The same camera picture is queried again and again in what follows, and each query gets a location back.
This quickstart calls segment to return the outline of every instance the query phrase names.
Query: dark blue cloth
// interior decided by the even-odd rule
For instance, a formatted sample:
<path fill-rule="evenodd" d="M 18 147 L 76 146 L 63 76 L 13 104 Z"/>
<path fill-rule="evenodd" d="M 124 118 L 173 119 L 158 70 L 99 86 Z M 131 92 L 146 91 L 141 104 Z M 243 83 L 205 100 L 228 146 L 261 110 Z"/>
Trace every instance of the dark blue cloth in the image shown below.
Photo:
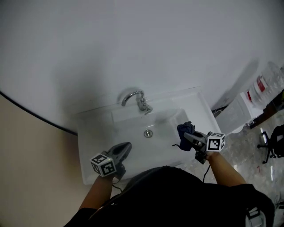
<path fill-rule="evenodd" d="M 195 126 L 191 124 L 191 121 L 186 122 L 182 125 L 177 126 L 177 131 L 179 138 L 181 139 L 180 145 L 174 144 L 173 146 L 178 146 L 181 150 L 190 151 L 191 143 L 184 138 L 184 133 L 194 134 L 195 133 Z"/>

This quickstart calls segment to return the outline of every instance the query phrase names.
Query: tiled floor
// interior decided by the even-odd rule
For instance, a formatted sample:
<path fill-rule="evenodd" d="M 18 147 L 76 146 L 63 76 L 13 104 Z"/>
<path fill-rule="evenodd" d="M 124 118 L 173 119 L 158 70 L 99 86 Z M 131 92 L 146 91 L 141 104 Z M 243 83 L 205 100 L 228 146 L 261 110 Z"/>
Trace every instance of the tiled floor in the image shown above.
<path fill-rule="evenodd" d="M 228 162 L 244 177 L 249 184 L 260 192 L 266 194 L 273 202 L 284 199 L 284 157 L 271 158 L 268 163 L 262 164 L 265 160 L 267 149 L 258 149 L 258 144 L 264 144 L 260 128 L 267 132 L 270 137 L 276 126 L 284 124 L 284 110 L 262 123 L 260 126 L 249 129 L 244 127 L 237 134 L 230 134 L 226 137 L 226 145 L 222 155 Z M 178 167 L 203 179 L 209 164 L 200 164 L 192 160 Z M 212 170 L 210 169 L 205 178 L 206 183 L 216 183 Z M 119 191 L 114 188 L 112 195 Z M 280 226 L 284 222 L 284 210 L 276 210 L 274 226 Z"/>

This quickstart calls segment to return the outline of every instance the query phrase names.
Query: black chair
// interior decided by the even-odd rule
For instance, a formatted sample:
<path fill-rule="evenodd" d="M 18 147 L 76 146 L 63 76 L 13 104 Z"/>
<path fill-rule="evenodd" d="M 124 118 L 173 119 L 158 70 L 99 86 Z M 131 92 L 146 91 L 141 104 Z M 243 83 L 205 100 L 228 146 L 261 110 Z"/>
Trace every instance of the black chair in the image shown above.
<path fill-rule="evenodd" d="M 266 160 L 262 164 L 267 163 L 268 158 L 281 158 L 284 157 L 284 125 L 277 126 L 270 139 L 267 133 L 264 131 L 262 135 L 266 138 L 265 145 L 257 145 L 257 148 L 268 148 Z"/>
<path fill-rule="evenodd" d="M 262 135 L 264 135 L 264 136 L 266 137 L 266 141 L 267 141 L 267 142 L 266 142 L 265 145 L 260 145 L 260 144 L 257 145 L 257 148 L 263 148 L 263 147 L 268 148 L 266 160 L 262 162 L 262 164 L 265 164 L 265 163 L 268 162 L 268 158 L 272 158 L 272 157 L 273 157 L 273 158 L 276 158 L 276 155 L 275 155 L 274 152 L 273 152 L 272 142 L 270 141 L 270 139 L 269 139 L 267 133 L 264 131 L 264 132 L 262 133 Z"/>

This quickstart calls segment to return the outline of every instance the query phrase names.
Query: water bottle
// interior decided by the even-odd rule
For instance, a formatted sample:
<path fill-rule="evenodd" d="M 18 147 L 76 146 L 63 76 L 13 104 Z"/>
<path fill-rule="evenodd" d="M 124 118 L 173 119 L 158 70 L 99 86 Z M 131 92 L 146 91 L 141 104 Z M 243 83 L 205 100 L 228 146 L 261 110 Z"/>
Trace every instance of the water bottle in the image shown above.
<path fill-rule="evenodd" d="M 283 89 L 283 72 L 276 64 L 268 62 L 261 75 L 246 92 L 246 96 L 256 108 L 263 110 Z"/>

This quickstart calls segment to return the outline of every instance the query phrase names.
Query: forearm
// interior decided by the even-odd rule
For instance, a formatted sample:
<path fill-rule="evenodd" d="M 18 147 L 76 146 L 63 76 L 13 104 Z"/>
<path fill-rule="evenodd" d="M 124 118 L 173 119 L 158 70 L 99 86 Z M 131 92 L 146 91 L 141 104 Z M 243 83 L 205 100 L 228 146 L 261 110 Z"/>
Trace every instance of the forearm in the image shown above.
<path fill-rule="evenodd" d="M 112 190 L 112 179 L 113 177 L 98 176 L 79 209 L 99 209 L 104 202 L 109 200 Z"/>
<path fill-rule="evenodd" d="M 215 152 L 208 161 L 218 184 L 225 186 L 235 186 L 246 184 L 244 178 L 227 162 L 227 160 L 219 153 Z"/>

